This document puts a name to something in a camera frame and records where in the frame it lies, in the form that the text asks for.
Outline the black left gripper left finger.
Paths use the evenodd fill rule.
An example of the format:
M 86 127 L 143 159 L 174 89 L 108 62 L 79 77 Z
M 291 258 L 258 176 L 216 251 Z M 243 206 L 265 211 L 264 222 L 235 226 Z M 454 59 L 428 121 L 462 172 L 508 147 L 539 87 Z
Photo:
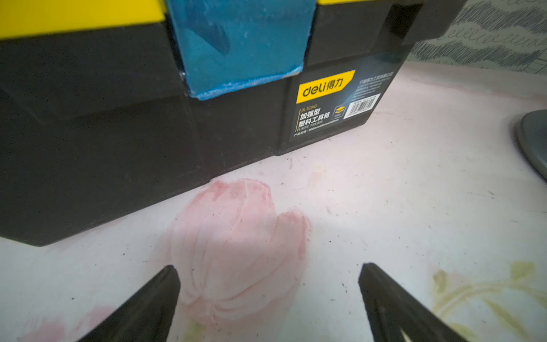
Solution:
M 178 273 L 168 265 L 81 340 L 166 341 L 179 291 Z

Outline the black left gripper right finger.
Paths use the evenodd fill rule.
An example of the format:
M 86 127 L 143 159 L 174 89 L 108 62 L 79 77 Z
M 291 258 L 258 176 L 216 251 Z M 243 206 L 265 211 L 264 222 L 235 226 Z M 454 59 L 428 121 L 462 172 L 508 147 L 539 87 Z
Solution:
M 378 265 L 364 264 L 358 283 L 375 341 L 466 341 Z

